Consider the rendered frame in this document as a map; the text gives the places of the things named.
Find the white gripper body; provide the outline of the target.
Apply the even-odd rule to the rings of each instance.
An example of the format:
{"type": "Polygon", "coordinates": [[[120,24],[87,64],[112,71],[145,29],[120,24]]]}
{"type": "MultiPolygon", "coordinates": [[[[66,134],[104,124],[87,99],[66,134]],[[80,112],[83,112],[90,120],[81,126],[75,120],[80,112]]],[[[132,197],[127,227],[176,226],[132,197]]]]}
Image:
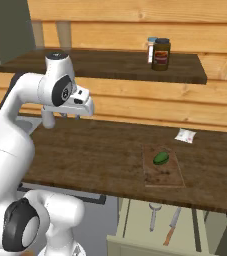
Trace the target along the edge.
{"type": "Polygon", "coordinates": [[[75,104],[66,101],[59,107],[45,106],[44,109],[50,112],[57,112],[62,114],[72,114],[79,116],[92,116],[94,113],[94,103],[91,97],[83,104],[75,104]]]}

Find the green avocado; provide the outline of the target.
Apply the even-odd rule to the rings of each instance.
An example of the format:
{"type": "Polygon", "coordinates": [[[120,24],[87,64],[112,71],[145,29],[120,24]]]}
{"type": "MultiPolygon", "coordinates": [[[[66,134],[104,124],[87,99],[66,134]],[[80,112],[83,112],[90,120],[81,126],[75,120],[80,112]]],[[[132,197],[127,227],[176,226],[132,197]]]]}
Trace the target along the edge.
{"type": "Polygon", "coordinates": [[[159,152],[153,159],[155,165],[162,165],[169,160],[169,154],[167,152],[159,152]]]}

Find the wooden cutting board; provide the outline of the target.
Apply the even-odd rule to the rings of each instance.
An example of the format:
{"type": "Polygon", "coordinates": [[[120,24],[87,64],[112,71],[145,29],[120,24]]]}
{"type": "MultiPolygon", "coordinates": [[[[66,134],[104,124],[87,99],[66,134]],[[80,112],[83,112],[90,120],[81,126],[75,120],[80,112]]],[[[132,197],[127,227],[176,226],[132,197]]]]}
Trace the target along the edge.
{"type": "Polygon", "coordinates": [[[146,187],[155,188],[184,188],[185,183],[175,151],[168,145],[143,144],[142,169],[146,187]],[[159,152],[167,152],[169,160],[162,165],[153,163],[159,152]]]}

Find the grey sink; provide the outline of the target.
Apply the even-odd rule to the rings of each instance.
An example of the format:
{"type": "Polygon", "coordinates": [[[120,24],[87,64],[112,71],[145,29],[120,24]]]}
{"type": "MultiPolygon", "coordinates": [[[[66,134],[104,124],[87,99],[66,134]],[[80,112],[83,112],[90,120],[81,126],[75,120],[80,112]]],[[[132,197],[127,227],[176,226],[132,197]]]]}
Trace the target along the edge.
{"type": "Polygon", "coordinates": [[[41,123],[42,119],[37,117],[18,116],[16,119],[16,125],[28,134],[32,134],[41,123]]]}

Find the dark wooden shelf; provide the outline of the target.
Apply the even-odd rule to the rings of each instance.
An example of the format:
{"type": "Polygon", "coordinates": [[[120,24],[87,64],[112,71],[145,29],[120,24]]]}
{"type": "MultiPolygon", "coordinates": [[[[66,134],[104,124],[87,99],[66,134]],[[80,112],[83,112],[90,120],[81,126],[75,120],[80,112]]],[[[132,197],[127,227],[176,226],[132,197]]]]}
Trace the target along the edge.
{"type": "MultiPolygon", "coordinates": [[[[0,72],[33,72],[45,74],[45,56],[60,49],[30,51],[0,65],[0,72]]],[[[185,84],[207,83],[207,76],[196,54],[171,53],[166,71],[154,71],[145,52],[99,51],[71,49],[70,55],[77,77],[139,80],[185,84]]]]}

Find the white jar with blue lid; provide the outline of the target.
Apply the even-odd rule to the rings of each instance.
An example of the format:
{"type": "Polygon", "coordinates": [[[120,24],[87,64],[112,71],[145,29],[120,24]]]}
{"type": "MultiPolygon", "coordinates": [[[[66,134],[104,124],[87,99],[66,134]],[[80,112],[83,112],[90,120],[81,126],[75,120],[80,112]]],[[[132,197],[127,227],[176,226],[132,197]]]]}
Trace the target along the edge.
{"type": "Polygon", "coordinates": [[[157,37],[148,37],[148,39],[147,39],[148,63],[152,63],[153,47],[154,47],[154,43],[155,43],[156,40],[157,40],[157,37]]]}

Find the grey-green tall cabinet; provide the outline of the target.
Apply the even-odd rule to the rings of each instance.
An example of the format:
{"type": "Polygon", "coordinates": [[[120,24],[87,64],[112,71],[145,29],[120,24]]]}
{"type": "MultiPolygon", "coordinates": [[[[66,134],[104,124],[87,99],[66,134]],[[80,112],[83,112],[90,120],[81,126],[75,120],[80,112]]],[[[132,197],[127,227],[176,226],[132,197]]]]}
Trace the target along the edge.
{"type": "Polygon", "coordinates": [[[0,0],[0,65],[34,48],[27,0],[0,0]]]}

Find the dark brown jar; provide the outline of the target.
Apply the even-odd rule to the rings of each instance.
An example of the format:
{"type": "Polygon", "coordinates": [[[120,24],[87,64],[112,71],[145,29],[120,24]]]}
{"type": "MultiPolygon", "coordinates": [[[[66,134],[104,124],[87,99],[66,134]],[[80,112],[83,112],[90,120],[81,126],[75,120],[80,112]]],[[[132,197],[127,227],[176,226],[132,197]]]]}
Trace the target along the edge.
{"type": "Polygon", "coordinates": [[[168,69],[171,43],[168,38],[157,38],[153,46],[152,69],[165,71],[168,69]]]}

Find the white sachet packet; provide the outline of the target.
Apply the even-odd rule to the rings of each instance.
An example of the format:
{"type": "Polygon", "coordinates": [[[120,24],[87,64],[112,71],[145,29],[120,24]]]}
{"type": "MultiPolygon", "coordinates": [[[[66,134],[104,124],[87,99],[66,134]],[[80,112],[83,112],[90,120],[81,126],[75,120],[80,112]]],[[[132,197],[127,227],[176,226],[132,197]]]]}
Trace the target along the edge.
{"type": "Polygon", "coordinates": [[[180,128],[175,139],[178,141],[192,144],[195,135],[196,135],[196,133],[194,131],[180,128]]]}

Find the silver peeler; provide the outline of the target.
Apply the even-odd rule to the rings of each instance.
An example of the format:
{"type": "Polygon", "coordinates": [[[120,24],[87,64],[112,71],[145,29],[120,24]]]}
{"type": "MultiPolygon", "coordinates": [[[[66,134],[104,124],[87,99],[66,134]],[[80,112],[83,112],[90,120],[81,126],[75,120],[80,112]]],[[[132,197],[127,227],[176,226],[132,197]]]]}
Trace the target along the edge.
{"type": "Polygon", "coordinates": [[[152,216],[150,221],[150,231],[153,231],[155,228],[156,213],[162,208],[162,205],[159,203],[150,203],[149,207],[152,210],[152,216]]]}

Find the cream open drawer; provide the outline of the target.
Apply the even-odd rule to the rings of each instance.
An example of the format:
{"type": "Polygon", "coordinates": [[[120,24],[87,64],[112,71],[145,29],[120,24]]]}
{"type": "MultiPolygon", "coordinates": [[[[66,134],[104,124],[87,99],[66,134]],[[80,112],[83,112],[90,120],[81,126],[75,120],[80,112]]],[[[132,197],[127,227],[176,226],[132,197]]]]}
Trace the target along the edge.
{"type": "Polygon", "coordinates": [[[115,235],[107,236],[107,256],[227,256],[227,216],[183,207],[168,245],[176,206],[163,204],[150,230],[153,210],[149,203],[119,200],[115,235]]]}

